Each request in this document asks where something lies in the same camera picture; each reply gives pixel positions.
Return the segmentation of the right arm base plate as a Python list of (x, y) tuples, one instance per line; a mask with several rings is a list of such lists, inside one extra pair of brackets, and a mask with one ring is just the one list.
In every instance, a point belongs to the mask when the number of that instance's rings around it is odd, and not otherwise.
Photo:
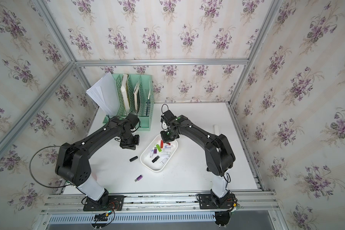
[(197, 194), (200, 209), (234, 209), (238, 199), (235, 194), (227, 193), (224, 197), (218, 198), (214, 194)]

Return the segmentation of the clear white usb flash drive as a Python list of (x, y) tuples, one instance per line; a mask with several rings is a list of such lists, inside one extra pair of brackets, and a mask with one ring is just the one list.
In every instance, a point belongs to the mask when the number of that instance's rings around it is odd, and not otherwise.
[(163, 152), (163, 153), (161, 154), (161, 157), (163, 157), (163, 158), (170, 158), (170, 156), (171, 156), (171, 153), (170, 153), (170, 152)]

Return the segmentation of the black usb flash drive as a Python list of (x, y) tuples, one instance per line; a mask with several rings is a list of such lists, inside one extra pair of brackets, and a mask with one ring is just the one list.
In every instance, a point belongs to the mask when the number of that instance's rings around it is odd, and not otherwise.
[(137, 160), (137, 159), (138, 159), (138, 156), (135, 156), (135, 157), (129, 159), (129, 161), (130, 161), (130, 162), (133, 162), (133, 161), (135, 161), (135, 160)]

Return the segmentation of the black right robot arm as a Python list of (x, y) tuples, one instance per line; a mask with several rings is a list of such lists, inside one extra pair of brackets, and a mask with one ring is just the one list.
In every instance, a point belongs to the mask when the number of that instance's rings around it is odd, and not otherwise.
[(183, 135), (204, 150), (208, 170), (218, 177), (218, 180), (213, 182), (211, 193), (217, 198), (225, 197), (230, 182), (227, 173), (236, 160), (227, 137), (223, 134), (211, 134), (196, 126), (187, 117), (175, 116), (171, 110), (162, 113), (161, 123), (167, 126), (167, 129), (160, 132), (163, 142), (172, 142)]

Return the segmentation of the silver white swivel usb drive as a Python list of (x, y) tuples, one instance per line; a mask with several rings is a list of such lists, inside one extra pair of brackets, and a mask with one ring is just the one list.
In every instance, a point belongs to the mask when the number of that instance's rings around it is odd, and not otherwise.
[(151, 152), (150, 152), (150, 155), (149, 155), (151, 159), (152, 159), (152, 157), (154, 156), (154, 154), (155, 154), (155, 150), (152, 149)]

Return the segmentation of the beige notebook in organizer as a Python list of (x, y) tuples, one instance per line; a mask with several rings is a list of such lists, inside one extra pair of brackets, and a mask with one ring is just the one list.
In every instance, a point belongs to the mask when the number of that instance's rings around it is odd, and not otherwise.
[(135, 107), (135, 112), (138, 114), (140, 110), (140, 84), (137, 83), (135, 88), (134, 88), (134, 107)]

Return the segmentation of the dark pen in organizer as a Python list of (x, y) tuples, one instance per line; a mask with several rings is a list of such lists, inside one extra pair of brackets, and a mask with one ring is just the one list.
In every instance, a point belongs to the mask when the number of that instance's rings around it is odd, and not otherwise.
[(150, 110), (150, 94), (151, 94), (151, 90), (149, 89), (148, 97), (147, 97), (147, 101), (146, 101), (146, 112), (145, 112), (146, 116), (149, 115), (149, 110)]

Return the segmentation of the white slim usb flash drive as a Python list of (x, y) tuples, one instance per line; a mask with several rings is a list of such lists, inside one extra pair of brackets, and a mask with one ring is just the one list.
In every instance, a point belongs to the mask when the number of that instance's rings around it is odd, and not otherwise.
[(168, 162), (168, 158), (164, 158), (159, 162), (159, 165), (161, 165), (162, 167)]

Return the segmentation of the dark grey usb flash drive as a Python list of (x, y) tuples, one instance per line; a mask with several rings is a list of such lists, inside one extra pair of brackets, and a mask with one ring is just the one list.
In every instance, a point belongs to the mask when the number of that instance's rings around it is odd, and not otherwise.
[(159, 158), (160, 158), (160, 156), (156, 156), (151, 162), (152, 162), (152, 163), (155, 163), (156, 161), (159, 160)]

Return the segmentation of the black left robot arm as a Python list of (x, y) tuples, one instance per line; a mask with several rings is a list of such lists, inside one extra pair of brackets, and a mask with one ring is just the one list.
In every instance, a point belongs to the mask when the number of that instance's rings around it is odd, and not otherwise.
[(91, 176), (90, 158), (106, 143), (116, 138), (122, 149), (135, 150), (140, 137), (134, 132), (138, 116), (112, 117), (93, 134), (74, 144), (64, 143), (58, 152), (55, 173), (67, 180), (94, 202), (106, 205), (109, 192)]

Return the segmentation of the white book in organizer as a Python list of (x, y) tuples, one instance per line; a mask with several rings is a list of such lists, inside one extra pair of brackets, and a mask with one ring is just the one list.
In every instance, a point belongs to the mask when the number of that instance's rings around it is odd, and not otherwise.
[(128, 90), (127, 90), (127, 79), (128, 75), (123, 74), (122, 78), (122, 85), (121, 85), (121, 93), (123, 96), (123, 103), (125, 107), (125, 112), (128, 113), (130, 111), (130, 106), (129, 106), (129, 99), (128, 99)]

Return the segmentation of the white eraser block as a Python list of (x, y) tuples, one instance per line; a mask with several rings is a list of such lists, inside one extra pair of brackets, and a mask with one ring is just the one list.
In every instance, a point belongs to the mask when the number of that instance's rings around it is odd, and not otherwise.
[(218, 125), (214, 125), (213, 127), (214, 127), (214, 134), (218, 136), (219, 135), (219, 127), (218, 127)]

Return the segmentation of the white plastic storage box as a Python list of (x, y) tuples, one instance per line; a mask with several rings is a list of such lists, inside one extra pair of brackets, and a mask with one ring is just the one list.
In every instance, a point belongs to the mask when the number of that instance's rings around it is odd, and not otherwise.
[(164, 143), (161, 136), (157, 135), (140, 155), (140, 162), (152, 172), (160, 173), (171, 160), (178, 146), (177, 140)]

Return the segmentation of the green usb flash drive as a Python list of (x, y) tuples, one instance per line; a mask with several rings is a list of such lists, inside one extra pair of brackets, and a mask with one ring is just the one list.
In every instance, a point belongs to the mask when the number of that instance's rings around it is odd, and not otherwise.
[(162, 152), (160, 145), (156, 145), (156, 148), (157, 148), (158, 152)]

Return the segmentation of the purple usb flash drive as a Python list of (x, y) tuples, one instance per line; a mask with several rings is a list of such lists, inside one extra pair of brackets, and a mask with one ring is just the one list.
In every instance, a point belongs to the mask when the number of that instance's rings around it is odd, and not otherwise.
[(139, 175), (139, 176), (135, 179), (135, 182), (140, 181), (142, 178), (143, 178), (143, 175)]

